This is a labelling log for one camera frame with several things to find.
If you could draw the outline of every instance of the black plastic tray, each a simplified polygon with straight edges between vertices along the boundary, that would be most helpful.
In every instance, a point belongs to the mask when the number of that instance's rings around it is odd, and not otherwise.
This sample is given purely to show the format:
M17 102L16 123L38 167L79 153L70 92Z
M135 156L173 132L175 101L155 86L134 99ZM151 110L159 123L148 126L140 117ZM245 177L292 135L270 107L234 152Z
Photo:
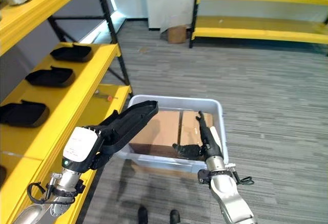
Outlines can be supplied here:
M50 55L60 61L85 63L93 57L92 48L90 46L61 47L50 52Z
M0 107L0 123L15 127L38 127L49 116L45 104L22 100L21 104L10 103Z
M67 87L75 80L72 69L51 66L51 70L37 70L25 77L30 84L46 87Z

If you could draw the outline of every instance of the plastic bin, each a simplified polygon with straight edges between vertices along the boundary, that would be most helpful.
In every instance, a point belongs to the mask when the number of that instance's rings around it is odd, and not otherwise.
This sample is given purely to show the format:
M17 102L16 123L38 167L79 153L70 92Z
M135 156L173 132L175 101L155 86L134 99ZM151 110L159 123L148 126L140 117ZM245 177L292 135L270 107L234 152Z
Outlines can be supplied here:
M212 114L213 125L221 139L224 163L228 164L229 158L226 146L226 131L223 123L222 107L218 101L207 98L136 95L130 100L129 106L146 100L158 101L160 110L201 110L202 112ZM116 155L123 159L130 159L137 165L144 167L186 171L191 173L197 173L200 169L206 168L206 164L203 161L136 154L129 144L117 152Z

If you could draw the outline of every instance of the black shoe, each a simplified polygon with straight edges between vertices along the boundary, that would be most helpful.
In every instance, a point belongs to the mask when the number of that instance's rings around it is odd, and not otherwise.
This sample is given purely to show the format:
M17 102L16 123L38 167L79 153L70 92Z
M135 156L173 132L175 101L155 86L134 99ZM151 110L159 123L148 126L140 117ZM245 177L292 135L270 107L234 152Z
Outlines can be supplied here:
M138 223L148 224L148 211L144 206L140 206L138 210Z
M170 224L180 223L180 214L177 210L171 210L170 213Z

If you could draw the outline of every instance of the cardboard box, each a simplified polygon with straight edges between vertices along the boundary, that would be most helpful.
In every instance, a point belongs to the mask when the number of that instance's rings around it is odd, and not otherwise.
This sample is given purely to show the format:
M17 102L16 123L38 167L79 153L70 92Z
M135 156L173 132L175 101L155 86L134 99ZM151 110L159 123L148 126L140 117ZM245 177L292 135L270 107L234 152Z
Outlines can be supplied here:
M199 122L196 120L198 112L184 111L182 114L180 145L199 145L202 146L200 138ZM213 126L213 116L204 113L206 125Z
M179 111L159 111L130 141L138 154L177 157L172 144L178 141Z
M168 29L168 41L170 44L181 44L186 42L187 27L177 26Z

